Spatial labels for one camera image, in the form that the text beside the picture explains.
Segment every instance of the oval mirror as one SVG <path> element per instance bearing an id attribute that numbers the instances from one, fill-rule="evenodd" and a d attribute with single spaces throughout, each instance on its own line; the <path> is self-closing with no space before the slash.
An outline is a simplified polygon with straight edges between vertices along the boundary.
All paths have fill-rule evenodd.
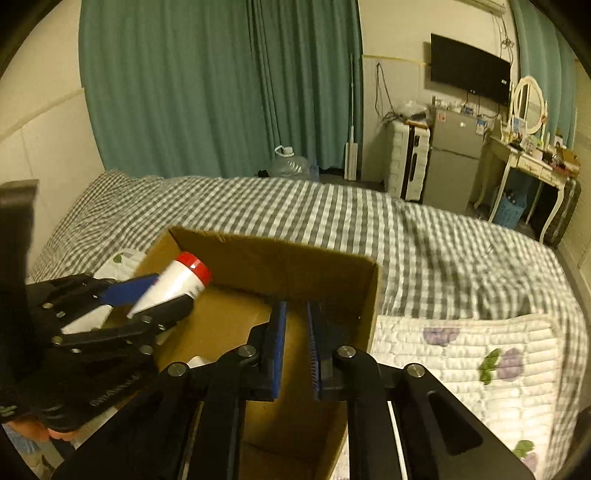
<path id="1" fill-rule="evenodd" d="M 535 134 L 542 126 L 545 101 L 535 78 L 523 77 L 513 94 L 513 114 L 525 120 L 525 133 Z"/>

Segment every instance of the black tv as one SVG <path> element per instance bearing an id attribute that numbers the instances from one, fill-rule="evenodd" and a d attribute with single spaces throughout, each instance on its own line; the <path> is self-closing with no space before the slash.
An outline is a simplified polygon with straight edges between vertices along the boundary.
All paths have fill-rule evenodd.
<path id="1" fill-rule="evenodd" d="M 507 106 L 511 65 L 492 53 L 432 33 L 431 81 L 447 83 Z"/>

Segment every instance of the human hand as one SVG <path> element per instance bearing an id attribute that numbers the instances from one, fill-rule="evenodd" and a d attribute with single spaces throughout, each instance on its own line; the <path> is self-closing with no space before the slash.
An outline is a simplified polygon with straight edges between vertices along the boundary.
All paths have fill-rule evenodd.
<path id="1" fill-rule="evenodd" d="M 33 416 L 9 421 L 8 426 L 22 437 L 35 442 L 48 442 L 50 438 L 69 442 L 78 433 L 77 431 L 67 433 L 55 432 L 54 430 L 48 429 Z"/>

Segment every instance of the table leg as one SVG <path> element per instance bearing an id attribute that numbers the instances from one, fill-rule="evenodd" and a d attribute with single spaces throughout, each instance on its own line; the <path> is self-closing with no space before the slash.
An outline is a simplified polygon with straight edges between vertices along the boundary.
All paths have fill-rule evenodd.
<path id="1" fill-rule="evenodd" d="M 478 197 L 478 200 L 474 204 L 474 210 L 476 210 L 480 206 L 482 201 L 484 200 L 484 195 L 486 194 L 486 188 L 488 187 L 488 177 L 491 174 L 492 153 L 489 150 L 485 153 L 485 155 L 486 155 L 486 158 L 484 160 L 484 162 L 485 162 L 484 163 L 484 171 L 482 172 L 482 184 L 480 185 L 480 195 Z"/>
<path id="2" fill-rule="evenodd" d="M 542 233 L 540 235 L 540 243 L 541 244 L 544 243 L 544 235 L 546 235 L 546 230 L 548 229 L 548 227 L 550 226 L 550 223 L 554 219 L 554 215 L 556 215 L 556 213 L 558 212 L 558 209 L 560 208 L 560 205 L 562 204 L 563 199 L 564 199 L 564 188 L 561 188 L 561 189 L 558 189 L 558 196 L 556 197 L 556 203 L 554 204 L 554 208 L 550 212 L 550 215 L 549 215 L 548 219 L 546 220 L 544 228 L 542 228 Z"/>
<path id="3" fill-rule="evenodd" d="M 538 205 L 538 200 L 540 199 L 540 193 L 542 191 L 544 183 L 540 182 L 538 185 L 538 189 L 535 191 L 534 203 L 531 204 L 530 212 L 527 214 L 527 218 L 525 219 L 525 224 L 527 225 L 530 222 L 531 215 L 534 213 L 536 206 Z"/>
<path id="4" fill-rule="evenodd" d="M 505 183 L 507 183 L 507 177 L 509 176 L 509 172 L 511 171 L 511 159 L 507 160 L 507 165 L 505 165 L 505 171 L 503 173 L 503 179 L 501 180 L 501 185 L 499 186 L 499 193 L 496 194 L 495 204 L 491 210 L 491 216 L 488 217 L 488 223 L 491 223 L 495 218 L 496 210 L 499 208 L 499 204 L 501 202 L 501 198 L 503 197 L 503 192 L 505 191 Z"/>

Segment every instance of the white wall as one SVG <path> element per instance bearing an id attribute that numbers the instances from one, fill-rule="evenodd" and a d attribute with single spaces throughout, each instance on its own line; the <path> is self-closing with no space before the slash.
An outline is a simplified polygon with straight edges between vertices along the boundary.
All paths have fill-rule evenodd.
<path id="1" fill-rule="evenodd" d="M 39 179 L 34 261 L 76 198 L 104 171 L 78 65 L 81 0 L 63 0 L 0 79 L 0 183 Z"/>
<path id="2" fill-rule="evenodd" d="M 464 102 L 466 92 L 430 81 L 431 33 L 468 43 L 495 55 L 501 53 L 499 31 L 491 13 L 459 0 L 359 0 L 363 37 L 363 159 L 362 178 L 383 179 L 383 165 L 391 146 L 374 110 L 375 66 L 385 74 L 394 107 L 407 100 L 431 105 L 433 95 Z M 504 15 L 509 38 L 516 44 L 513 17 Z M 519 79 L 518 49 L 513 48 L 513 80 Z M 506 49 L 502 57 L 509 60 Z M 476 106 L 478 98 L 470 96 Z M 480 111 L 496 115 L 497 105 L 482 98 Z"/>
<path id="3" fill-rule="evenodd" d="M 82 87 L 78 24 L 82 0 L 63 0 L 25 39 L 0 79 L 0 138 Z"/>
<path id="4" fill-rule="evenodd" d="M 575 66 L 577 124 L 573 149 L 581 163 L 578 177 L 581 195 L 558 248 L 579 283 L 586 307 L 591 310 L 591 79 L 578 61 Z"/>

